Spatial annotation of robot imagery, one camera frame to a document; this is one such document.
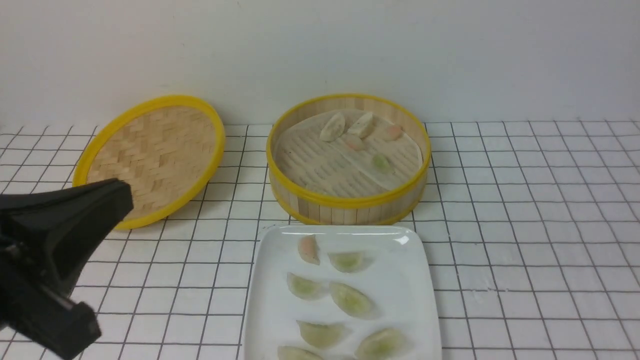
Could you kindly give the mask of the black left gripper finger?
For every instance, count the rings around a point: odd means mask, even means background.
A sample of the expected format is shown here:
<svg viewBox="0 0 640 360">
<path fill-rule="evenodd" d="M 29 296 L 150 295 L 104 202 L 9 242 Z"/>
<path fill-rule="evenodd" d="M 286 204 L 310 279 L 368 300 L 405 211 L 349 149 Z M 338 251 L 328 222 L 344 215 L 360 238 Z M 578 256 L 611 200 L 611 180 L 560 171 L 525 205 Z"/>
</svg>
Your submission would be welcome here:
<svg viewBox="0 0 640 360">
<path fill-rule="evenodd" d="M 1 253 L 51 290 L 69 296 L 94 251 L 132 211 L 118 178 L 31 194 L 2 194 Z"/>
<path fill-rule="evenodd" d="M 2 328 L 15 330 L 62 360 L 73 360 L 102 336 L 90 306 L 52 292 L 11 265 L 1 266 L 0 305 Z"/>
</svg>

